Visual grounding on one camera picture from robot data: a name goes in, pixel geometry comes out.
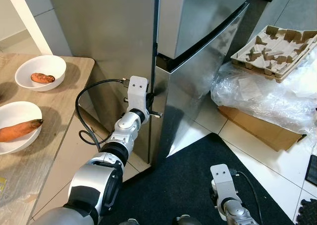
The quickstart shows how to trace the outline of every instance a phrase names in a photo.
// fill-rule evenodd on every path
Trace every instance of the refrigerator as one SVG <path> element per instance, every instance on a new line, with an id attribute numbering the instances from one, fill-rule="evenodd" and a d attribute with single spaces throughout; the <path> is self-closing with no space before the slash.
<path id="1" fill-rule="evenodd" d="M 155 95 L 134 152 L 158 165 L 196 119 L 248 7 L 247 0 L 51 0 L 74 56 L 91 57 L 91 82 L 142 76 Z M 119 84 L 89 91 L 112 131 L 127 104 Z"/>

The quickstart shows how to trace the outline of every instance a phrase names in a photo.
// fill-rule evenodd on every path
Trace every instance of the white ceramic bowl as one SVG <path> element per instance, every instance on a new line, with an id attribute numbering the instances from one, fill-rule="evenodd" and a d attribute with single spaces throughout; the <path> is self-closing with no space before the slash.
<path id="1" fill-rule="evenodd" d="M 18 101 L 0 107 L 0 128 L 16 125 L 33 119 L 41 119 L 40 108 L 31 102 Z M 40 134 L 42 126 L 10 142 L 0 142 L 0 155 L 18 152 L 28 147 Z"/>
<path id="2" fill-rule="evenodd" d="M 59 56 L 44 55 L 32 58 L 23 63 L 15 73 L 15 82 L 24 88 L 34 91 L 47 91 L 54 89 L 63 82 L 66 72 L 66 62 Z M 31 80 L 33 73 L 52 75 L 55 81 L 42 84 Z"/>

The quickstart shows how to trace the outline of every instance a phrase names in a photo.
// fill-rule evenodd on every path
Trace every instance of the clear plastic wrap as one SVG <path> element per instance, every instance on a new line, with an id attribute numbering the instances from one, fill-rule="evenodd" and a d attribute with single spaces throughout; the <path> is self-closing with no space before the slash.
<path id="1" fill-rule="evenodd" d="M 218 106 L 240 111 L 300 134 L 316 137 L 317 47 L 282 83 L 223 65 L 211 86 Z"/>

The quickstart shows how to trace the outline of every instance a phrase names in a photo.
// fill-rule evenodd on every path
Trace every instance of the floor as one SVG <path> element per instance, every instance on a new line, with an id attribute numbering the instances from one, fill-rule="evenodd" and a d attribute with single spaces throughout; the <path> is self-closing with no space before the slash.
<path id="1" fill-rule="evenodd" d="M 39 54 L 30 38 L 9 48 L 0 49 L 0 51 Z M 89 100 L 86 100 L 87 103 L 83 102 L 83 106 L 89 107 Z M 47 210 L 62 206 L 66 202 L 69 184 L 74 173 L 97 152 L 94 146 L 87 145 L 80 140 L 78 131 L 81 129 L 83 126 L 74 116 L 33 211 L 30 223 Z M 228 121 L 217 111 L 215 103 L 209 97 L 204 101 L 198 118 L 183 140 L 172 146 L 170 155 L 211 132 L 219 134 L 294 223 L 300 201 L 317 198 L 317 187 L 304 180 L 309 158 L 313 151 L 312 145 L 309 145 L 304 139 L 287 152 L 276 152 L 253 135 Z M 125 168 L 124 180 L 135 176 L 148 167 L 148 164 L 133 154 Z"/>

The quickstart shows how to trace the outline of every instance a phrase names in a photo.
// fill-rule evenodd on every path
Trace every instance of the electrical cable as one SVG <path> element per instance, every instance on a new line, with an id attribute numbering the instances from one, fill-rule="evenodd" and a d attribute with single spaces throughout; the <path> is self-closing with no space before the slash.
<path id="1" fill-rule="evenodd" d="M 259 203 L 259 200 L 258 200 L 258 196 L 256 194 L 256 191 L 251 183 L 251 181 L 249 180 L 249 178 L 247 177 L 246 174 L 244 174 L 243 172 L 241 171 L 237 171 L 238 174 L 241 174 L 245 177 L 245 179 L 247 180 L 249 186 L 251 187 L 251 190 L 253 192 L 253 195 L 254 195 L 254 198 L 256 200 L 256 204 L 257 204 L 257 207 L 258 207 L 258 213 L 259 213 L 259 218 L 260 218 L 260 225 L 263 225 L 263 220 L 262 220 L 262 215 L 261 215 L 261 209 L 260 209 L 260 203 Z"/>
<path id="2" fill-rule="evenodd" d="M 102 80 L 102 81 L 98 81 L 98 82 L 96 82 L 96 83 L 93 83 L 93 84 L 87 86 L 86 88 L 84 88 L 84 89 L 77 95 L 77 98 L 76 98 L 76 101 L 75 101 L 75 111 L 76 111 L 76 113 L 77 113 L 77 115 L 78 115 L 78 119 L 80 120 L 80 122 L 83 124 L 83 126 L 84 126 L 85 129 L 87 130 L 87 131 L 85 131 L 85 130 L 80 130 L 80 131 L 79 131 L 79 137 L 80 137 L 84 142 L 86 142 L 86 143 L 88 143 L 88 144 L 90 144 L 90 145 L 96 145 L 98 151 L 100 151 L 100 144 L 103 143 L 103 142 L 105 142 L 105 141 L 107 140 L 107 138 L 104 139 L 104 140 L 102 140 L 102 141 L 100 141 L 100 142 L 98 141 L 98 139 L 96 138 L 94 132 L 93 132 L 93 131 L 89 128 L 89 126 L 86 124 L 86 122 L 83 120 L 83 118 L 82 118 L 82 116 L 81 116 L 81 114 L 80 114 L 80 112 L 79 112 L 79 99 L 80 99 L 80 97 L 82 96 L 83 93 L 85 93 L 87 90 L 91 89 L 92 87 L 95 87 L 95 86 L 100 85 L 100 84 L 103 84 L 103 83 L 108 83 L 108 82 L 118 82 L 118 83 L 121 83 L 121 84 L 122 84 L 122 83 L 124 82 L 124 80 L 108 79 L 108 80 Z M 83 136 L 81 135 L 82 133 L 87 134 L 94 142 L 89 142 L 89 141 L 87 141 L 86 139 L 84 139 Z"/>

